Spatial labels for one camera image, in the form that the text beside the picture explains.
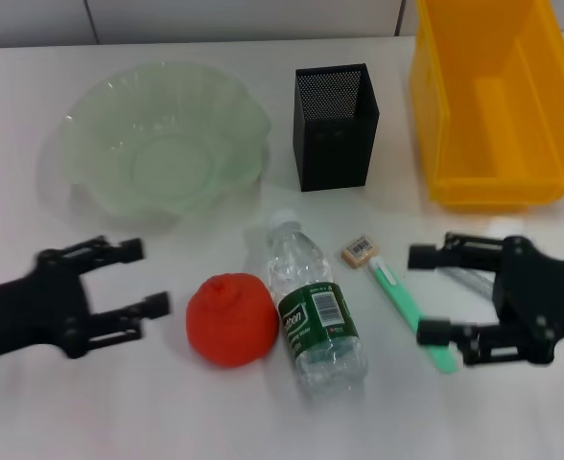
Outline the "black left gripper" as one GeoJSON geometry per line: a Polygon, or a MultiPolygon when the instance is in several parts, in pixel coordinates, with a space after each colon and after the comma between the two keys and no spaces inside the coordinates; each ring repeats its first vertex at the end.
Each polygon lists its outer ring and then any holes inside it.
{"type": "Polygon", "coordinates": [[[36,256],[32,270],[0,284],[0,356],[35,345],[52,345],[66,357],[83,357],[143,337],[142,321],[171,313],[167,292],[127,307],[93,314],[81,275],[145,258],[141,239],[110,243],[100,236],[36,256]]]}

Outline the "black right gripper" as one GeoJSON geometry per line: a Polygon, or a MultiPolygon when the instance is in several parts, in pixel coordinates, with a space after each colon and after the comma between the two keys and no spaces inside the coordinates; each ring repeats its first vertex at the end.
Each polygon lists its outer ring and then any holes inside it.
{"type": "Polygon", "coordinates": [[[454,344],[473,367],[524,361],[549,365],[564,339],[564,260],[522,236],[493,239],[448,232],[441,247],[412,244],[408,269],[463,268],[496,273],[492,300],[500,324],[421,319],[420,346],[454,344]]]}

